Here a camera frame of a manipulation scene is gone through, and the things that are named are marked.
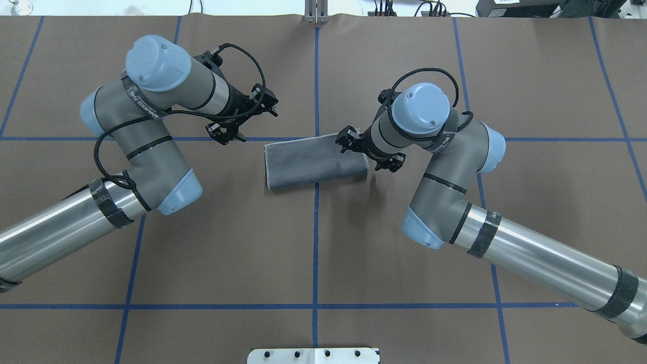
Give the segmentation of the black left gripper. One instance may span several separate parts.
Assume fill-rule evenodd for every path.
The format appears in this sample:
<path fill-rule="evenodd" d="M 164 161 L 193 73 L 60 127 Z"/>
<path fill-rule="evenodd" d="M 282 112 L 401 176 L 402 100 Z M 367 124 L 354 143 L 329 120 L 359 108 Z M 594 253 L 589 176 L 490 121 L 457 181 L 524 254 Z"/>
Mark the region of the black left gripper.
<path fill-rule="evenodd" d="M 273 117 L 278 117 L 276 105 L 278 98 L 274 92 L 266 86 L 254 85 L 252 87 L 252 99 L 240 92 L 233 85 L 228 85 L 229 98 L 222 109 L 223 117 L 231 117 L 248 112 L 257 104 L 257 114 L 269 113 Z"/>

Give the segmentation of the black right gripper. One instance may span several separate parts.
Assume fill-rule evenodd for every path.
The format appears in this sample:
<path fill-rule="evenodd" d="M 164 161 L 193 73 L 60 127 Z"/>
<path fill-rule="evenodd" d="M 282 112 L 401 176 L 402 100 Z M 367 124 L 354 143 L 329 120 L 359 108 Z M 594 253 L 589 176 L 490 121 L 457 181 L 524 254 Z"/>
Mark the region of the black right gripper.
<path fill-rule="evenodd" d="M 336 137 L 336 144 L 341 146 L 341 154 L 347 151 L 361 152 L 366 154 L 374 161 L 386 161 L 390 159 L 390 154 L 380 150 L 372 138 L 372 126 L 370 125 L 362 133 L 357 127 L 347 126 L 339 131 Z"/>

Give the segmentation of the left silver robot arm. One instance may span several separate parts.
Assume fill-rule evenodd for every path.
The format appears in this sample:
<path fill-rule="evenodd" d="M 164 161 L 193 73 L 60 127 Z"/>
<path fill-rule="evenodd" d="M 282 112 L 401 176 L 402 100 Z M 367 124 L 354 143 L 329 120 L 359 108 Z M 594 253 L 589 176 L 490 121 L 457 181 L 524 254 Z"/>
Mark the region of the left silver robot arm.
<path fill-rule="evenodd" d="M 93 157 L 102 176 L 2 232 L 2 293 L 151 210 L 168 216 L 201 196 L 203 187 L 164 119 L 206 118 L 209 137 L 226 145 L 245 142 L 240 126 L 250 118 L 276 117 L 278 98 L 263 72 L 249 95 L 222 73 L 220 53 L 239 48 L 225 43 L 190 56 L 161 35 L 134 42 L 119 78 L 79 107 L 97 138 Z"/>

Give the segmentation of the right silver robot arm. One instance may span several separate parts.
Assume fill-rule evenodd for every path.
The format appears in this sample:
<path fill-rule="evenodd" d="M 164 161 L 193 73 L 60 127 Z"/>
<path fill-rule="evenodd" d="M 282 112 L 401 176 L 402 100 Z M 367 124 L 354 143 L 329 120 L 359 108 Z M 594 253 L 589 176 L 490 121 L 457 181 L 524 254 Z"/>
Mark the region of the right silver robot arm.
<path fill-rule="evenodd" d="M 458 246 L 558 292 L 645 344 L 645 279 L 467 202 L 477 175 L 492 172 L 503 159 L 502 134 L 474 122 L 471 112 L 457 111 L 432 83 L 403 92 L 386 89 L 378 99 L 381 106 L 366 131 L 347 126 L 335 143 L 342 152 L 365 154 L 377 170 L 390 172 L 402 167 L 407 147 L 432 154 L 402 222 L 409 239 L 431 249 Z"/>

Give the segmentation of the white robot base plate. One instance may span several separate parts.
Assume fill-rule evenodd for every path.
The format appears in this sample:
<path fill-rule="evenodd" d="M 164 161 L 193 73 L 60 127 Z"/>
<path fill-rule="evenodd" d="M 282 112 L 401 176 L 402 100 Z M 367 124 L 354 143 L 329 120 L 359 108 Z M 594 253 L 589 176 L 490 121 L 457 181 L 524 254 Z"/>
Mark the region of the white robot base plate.
<path fill-rule="evenodd" d="M 380 363 L 378 348 L 259 348 L 252 350 L 247 363 Z"/>

